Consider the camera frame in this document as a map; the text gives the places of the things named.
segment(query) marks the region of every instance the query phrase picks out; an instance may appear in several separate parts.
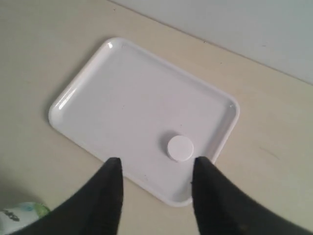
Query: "white tray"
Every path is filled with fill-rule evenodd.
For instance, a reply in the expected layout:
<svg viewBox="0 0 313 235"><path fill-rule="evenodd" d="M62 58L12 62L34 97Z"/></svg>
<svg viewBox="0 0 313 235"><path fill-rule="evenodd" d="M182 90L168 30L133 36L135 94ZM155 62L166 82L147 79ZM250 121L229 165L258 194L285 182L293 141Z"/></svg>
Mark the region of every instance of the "white tray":
<svg viewBox="0 0 313 235"><path fill-rule="evenodd" d="M216 161L239 116L228 94L122 39L106 41L49 111L51 125L168 205L188 205L194 158ZM177 163L168 141L188 137L192 157Z"/></svg>

